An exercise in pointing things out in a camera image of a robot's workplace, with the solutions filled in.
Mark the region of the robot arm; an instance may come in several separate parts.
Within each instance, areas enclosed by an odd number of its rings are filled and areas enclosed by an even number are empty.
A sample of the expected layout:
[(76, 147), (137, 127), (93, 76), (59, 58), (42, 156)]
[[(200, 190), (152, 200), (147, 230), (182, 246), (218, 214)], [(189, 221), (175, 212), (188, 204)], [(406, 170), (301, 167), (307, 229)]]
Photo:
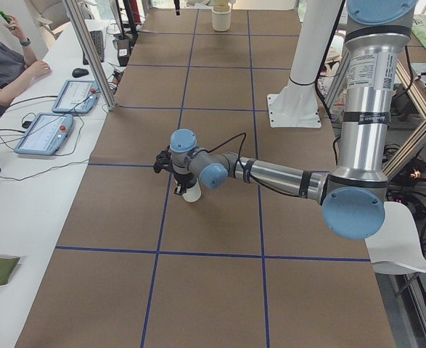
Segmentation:
[(288, 196), (317, 201), (327, 226), (347, 239), (375, 235), (386, 220), (387, 176), (382, 154), (398, 55), (410, 40), (414, 1), (310, 1), (287, 85), (268, 95), (273, 128), (319, 128), (315, 85), (338, 14), (348, 11), (345, 47), (349, 62), (341, 148), (327, 174), (275, 165), (235, 153), (214, 154), (196, 135), (176, 130), (167, 168), (176, 194), (188, 202), (201, 187), (216, 189), (228, 178), (257, 183)]

